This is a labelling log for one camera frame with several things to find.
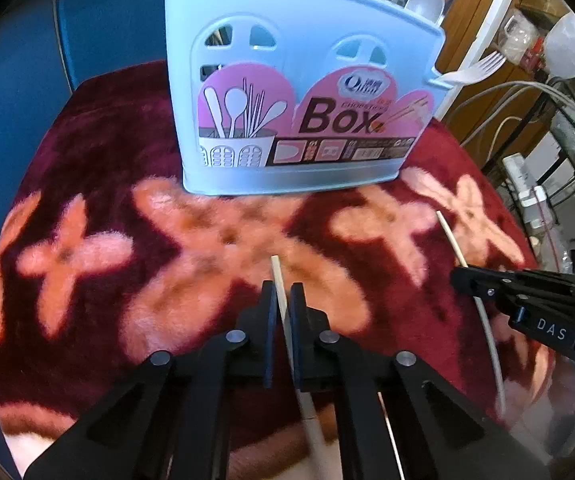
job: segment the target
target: chopstick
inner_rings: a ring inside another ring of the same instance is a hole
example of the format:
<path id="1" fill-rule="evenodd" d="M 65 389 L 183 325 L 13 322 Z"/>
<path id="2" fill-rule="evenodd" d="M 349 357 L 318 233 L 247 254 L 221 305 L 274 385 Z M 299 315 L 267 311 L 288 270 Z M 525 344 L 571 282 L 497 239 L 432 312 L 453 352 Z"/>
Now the chopstick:
<path id="1" fill-rule="evenodd" d="M 285 346 L 287 348 L 287 357 L 289 365 L 294 376 L 294 353 L 292 348 L 292 326 L 289 316 L 287 315 L 287 296 L 285 294 L 285 283 L 283 282 L 283 273 L 281 272 L 281 263 L 278 256 L 272 256 L 272 275 L 274 276 L 274 286 L 278 295 L 278 309 L 280 310 L 283 321 L 283 336 L 285 336 Z M 312 462 L 316 471 L 318 480 L 332 480 L 331 468 L 328 465 L 325 437 L 316 414 L 316 408 L 312 401 L 311 394 L 301 392 L 296 389 L 296 399 L 301 411 L 303 420 L 303 429 L 307 437 L 307 444 L 312 452 Z"/>
<path id="2" fill-rule="evenodd" d="M 450 229 L 447 221 L 445 220 L 445 217 L 443 217 L 442 212 L 437 211 L 437 218 L 439 219 L 439 223 L 445 232 L 445 236 L 447 236 L 447 240 L 449 240 L 450 245 L 452 245 L 452 250 L 454 251 L 460 266 L 468 267 L 467 262 L 465 261 L 465 257 L 463 256 L 463 252 L 458 246 L 452 229 Z M 491 367 L 494 370 L 494 380 L 496 381 L 496 391 L 499 394 L 499 411 L 501 412 L 501 415 L 505 415 L 506 396 L 505 387 L 503 386 L 503 374 L 501 373 L 501 361 L 499 359 L 499 353 L 496 350 L 494 336 L 491 333 L 490 319 L 487 316 L 487 312 L 485 312 L 485 306 L 481 298 L 474 296 L 474 304 L 476 305 L 476 310 L 478 311 L 479 317 L 481 318 L 481 324 L 483 325 L 483 331 L 485 332 L 485 340 L 487 341 L 488 349 L 490 351 Z"/>

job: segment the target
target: arched window cutout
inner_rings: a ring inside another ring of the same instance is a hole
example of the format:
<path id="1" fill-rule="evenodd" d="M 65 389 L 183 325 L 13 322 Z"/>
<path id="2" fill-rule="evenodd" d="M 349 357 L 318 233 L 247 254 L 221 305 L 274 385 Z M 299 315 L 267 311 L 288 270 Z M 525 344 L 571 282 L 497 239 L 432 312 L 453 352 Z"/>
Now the arched window cutout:
<path id="1" fill-rule="evenodd" d="M 250 46 L 252 48 L 276 46 L 276 40 L 267 28 L 253 25 L 250 30 Z"/>
<path id="2" fill-rule="evenodd" d="M 385 53 L 383 52 L 381 47 L 379 46 L 375 47 L 375 49 L 372 51 L 372 55 L 369 58 L 369 62 L 380 66 L 385 66 L 387 64 Z"/>
<path id="3" fill-rule="evenodd" d="M 213 31 L 205 40 L 207 46 L 225 46 L 232 44 L 232 25 L 224 25 Z"/>
<path id="4" fill-rule="evenodd" d="M 339 47 L 336 54 L 340 57 L 347 57 L 347 59 L 354 59 L 359 54 L 360 46 L 360 40 L 346 41 Z"/>

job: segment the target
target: red wire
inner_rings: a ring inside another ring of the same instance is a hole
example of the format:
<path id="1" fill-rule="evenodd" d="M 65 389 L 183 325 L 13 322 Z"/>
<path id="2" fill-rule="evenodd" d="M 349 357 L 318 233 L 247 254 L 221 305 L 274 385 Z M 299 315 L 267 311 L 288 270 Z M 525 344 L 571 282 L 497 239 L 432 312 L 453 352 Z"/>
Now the red wire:
<path id="1" fill-rule="evenodd" d="M 552 249 L 552 256 L 554 256 L 554 263 L 556 264 L 556 272 L 561 272 L 561 268 L 559 267 L 559 259 L 556 254 L 556 250 L 554 249 L 554 242 L 552 242 L 552 237 L 550 236 L 550 229 L 547 226 L 547 222 L 545 221 L 545 214 L 543 213 L 543 209 L 541 208 L 541 202 L 536 195 L 536 189 L 532 188 L 532 192 L 534 193 L 534 197 L 536 198 L 536 205 L 538 205 L 538 212 L 541 215 L 541 220 L 543 221 L 543 227 L 545 228 L 545 234 L 547 235 L 547 240 L 550 243 L 550 247 Z"/>

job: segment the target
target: red blanket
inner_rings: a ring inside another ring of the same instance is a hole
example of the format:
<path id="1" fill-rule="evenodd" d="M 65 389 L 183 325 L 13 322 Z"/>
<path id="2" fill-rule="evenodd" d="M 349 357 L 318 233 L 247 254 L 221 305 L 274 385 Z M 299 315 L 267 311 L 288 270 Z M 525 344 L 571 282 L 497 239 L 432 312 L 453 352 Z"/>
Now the red blanket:
<path id="1" fill-rule="evenodd" d="M 481 322 L 449 284 L 455 258 L 435 210 L 471 264 L 535 263 L 440 123 L 378 186 L 213 198 L 188 194 L 179 175 L 163 62 L 83 83 L 43 139 L 0 235 L 0 421 L 21 470 L 152 351 L 188 351 L 231 328 L 270 279 L 272 254 L 332 328 L 368 349 L 416 352 L 493 413 Z M 490 316 L 512 417 L 541 391 L 552 356 Z M 267 478 L 306 454 L 288 386 L 237 395 L 232 478 Z"/>

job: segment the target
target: orange flower pattern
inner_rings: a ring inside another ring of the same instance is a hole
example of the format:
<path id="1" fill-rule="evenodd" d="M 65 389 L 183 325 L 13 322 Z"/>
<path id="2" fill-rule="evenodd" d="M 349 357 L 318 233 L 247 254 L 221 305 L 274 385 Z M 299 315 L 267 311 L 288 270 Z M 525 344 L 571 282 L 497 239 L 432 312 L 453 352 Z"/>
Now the orange flower pattern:
<path id="1" fill-rule="evenodd" d="M 222 200 L 189 194 L 168 178 L 145 179 L 133 195 L 139 212 L 180 248 L 125 310 L 123 346 L 133 361 L 157 349 L 190 348 L 235 282 L 259 287 L 271 279 L 273 254 L 286 283 L 307 282 L 308 299 L 327 312 L 334 329 L 351 334 L 369 321 L 367 302 L 346 269 L 285 234 L 303 196 Z"/>
<path id="2" fill-rule="evenodd" d="M 23 227 L 27 224 L 27 220 L 41 200 L 40 191 L 34 192 L 26 199 L 18 202 L 7 215 L 3 222 L 3 227 L 0 229 L 0 256 L 4 251 L 18 238 Z M 3 313 L 3 276 L 0 267 L 0 340 L 4 333 L 4 313 Z"/>
<path id="3" fill-rule="evenodd" d="M 456 183 L 456 194 L 421 168 L 406 168 L 401 179 L 414 192 L 427 196 L 441 206 L 456 213 L 458 221 L 453 228 L 454 236 L 463 251 L 465 260 L 476 266 L 485 266 L 490 254 L 490 244 L 517 265 L 523 264 L 521 249 L 485 214 L 483 195 L 469 174 Z"/>
<path id="4" fill-rule="evenodd" d="M 366 204 L 345 208 L 331 219 L 331 231 L 354 242 L 381 238 L 407 271 L 412 283 L 421 286 L 427 276 L 427 262 L 414 243 L 413 235 L 434 227 L 437 217 L 433 209 L 417 202 L 400 204 L 379 186 L 357 190 Z"/>
<path id="5" fill-rule="evenodd" d="M 78 278 L 120 267 L 132 254 L 131 238 L 117 232 L 85 237 L 86 228 L 85 200 L 78 194 L 65 207 L 54 239 L 28 247 L 16 261 L 21 275 L 44 276 L 37 307 L 48 337 L 61 328 Z"/>

